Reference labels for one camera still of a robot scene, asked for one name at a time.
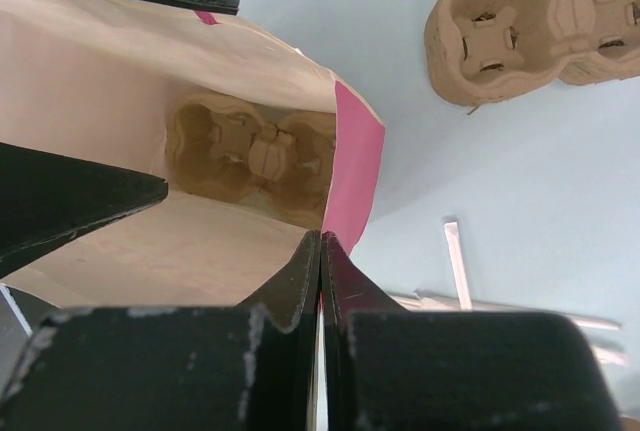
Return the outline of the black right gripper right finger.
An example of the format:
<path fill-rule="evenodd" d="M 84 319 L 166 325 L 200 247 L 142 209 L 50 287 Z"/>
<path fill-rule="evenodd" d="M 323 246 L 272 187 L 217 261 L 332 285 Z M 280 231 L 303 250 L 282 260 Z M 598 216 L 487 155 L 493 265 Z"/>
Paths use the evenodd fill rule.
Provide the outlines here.
<path fill-rule="evenodd" d="M 488 332 L 424 321 L 321 244 L 328 424 L 333 430 L 619 430 L 592 353 L 537 354 Z"/>

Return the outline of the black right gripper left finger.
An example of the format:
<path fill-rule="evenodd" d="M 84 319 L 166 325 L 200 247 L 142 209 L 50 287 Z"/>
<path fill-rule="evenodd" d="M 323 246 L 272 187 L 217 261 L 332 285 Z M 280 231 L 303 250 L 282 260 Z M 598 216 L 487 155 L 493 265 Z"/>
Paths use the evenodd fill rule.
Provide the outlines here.
<path fill-rule="evenodd" d="M 231 307 L 47 316 L 1 396 L 5 430 L 312 430 L 320 235 Z"/>

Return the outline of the pink kraft paper bag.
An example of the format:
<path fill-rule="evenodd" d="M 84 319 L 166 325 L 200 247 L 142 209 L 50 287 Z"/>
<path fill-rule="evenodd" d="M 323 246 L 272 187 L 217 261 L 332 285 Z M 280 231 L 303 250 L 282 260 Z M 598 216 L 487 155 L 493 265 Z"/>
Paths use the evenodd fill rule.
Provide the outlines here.
<path fill-rule="evenodd" d="M 321 228 L 179 189 L 167 119 L 194 93 L 332 113 L 336 149 Z M 371 214 L 385 128 L 333 71 L 235 15 L 141 0 L 1 0 L 3 143 L 159 177 L 160 203 L 12 272 L 4 286 L 59 308 L 235 304 L 310 231 L 345 251 Z"/>

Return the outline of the single brown pulp cup carrier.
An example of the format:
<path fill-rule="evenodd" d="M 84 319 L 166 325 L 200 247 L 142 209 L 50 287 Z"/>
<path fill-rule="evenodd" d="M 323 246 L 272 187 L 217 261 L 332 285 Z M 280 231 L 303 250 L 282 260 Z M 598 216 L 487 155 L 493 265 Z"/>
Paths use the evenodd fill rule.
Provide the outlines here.
<path fill-rule="evenodd" d="M 322 226 L 333 174 L 336 117 L 221 93 L 186 96 L 167 119 L 171 181 L 196 196 Z"/>

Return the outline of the horizontal white wrapped straw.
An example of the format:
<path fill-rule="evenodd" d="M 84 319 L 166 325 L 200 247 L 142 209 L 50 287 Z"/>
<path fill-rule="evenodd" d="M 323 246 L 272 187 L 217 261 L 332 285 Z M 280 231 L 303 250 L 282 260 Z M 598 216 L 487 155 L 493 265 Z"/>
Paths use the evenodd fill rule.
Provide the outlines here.
<path fill-rule="evenodd" d="M 464 266 L 458 223 L 455 221 L 445 223 L 444 233 L 447 241 L 460 309 L 463 311 L 471 311 L 473 309 L 473 303 Z"/>

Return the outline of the pile of white wrapped straws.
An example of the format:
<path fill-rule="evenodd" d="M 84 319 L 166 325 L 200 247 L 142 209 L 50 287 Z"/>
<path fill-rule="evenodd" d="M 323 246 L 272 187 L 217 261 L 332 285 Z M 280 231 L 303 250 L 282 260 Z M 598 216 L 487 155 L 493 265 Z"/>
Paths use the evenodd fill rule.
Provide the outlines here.
<path fill-rule="evenodd" d="M 602 364 L 630 365 L 629 357 L 622 347 L 593 340 L 584 333 L 586 328 L 614 331 L 621 329 L 619 324 L 606 320 L 501 305 L 473 303 L 469 309 L 464 309 L 457 299 L 435 295 L 421 297 L 417 294 L 392 294 L 390 298 L 406 310 L 420 313 L 424 321 L 440 318 L 452 324 L 458 319 L 462 326 L 485 326 L 489 333 L 505 342 L 537 354 L 541 354 L 542 348 L 547 346 L 552 352 L 558 351 L 561 357 L 567 357 L 569 351 L 574 350 L 580 358 L 592 353 Z"/>

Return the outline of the brown pulp cup carrier stack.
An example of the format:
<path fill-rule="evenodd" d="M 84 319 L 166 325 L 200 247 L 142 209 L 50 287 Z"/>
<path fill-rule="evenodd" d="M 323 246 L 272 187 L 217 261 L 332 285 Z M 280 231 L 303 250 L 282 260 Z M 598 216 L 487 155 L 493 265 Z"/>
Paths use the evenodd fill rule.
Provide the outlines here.
<path fill-rule="evenodd" d="M 629 79 L 639 74 L 639 0 L 437 0 L 424 43 L 434 91 L 460 106 L 554 80 Z"/>

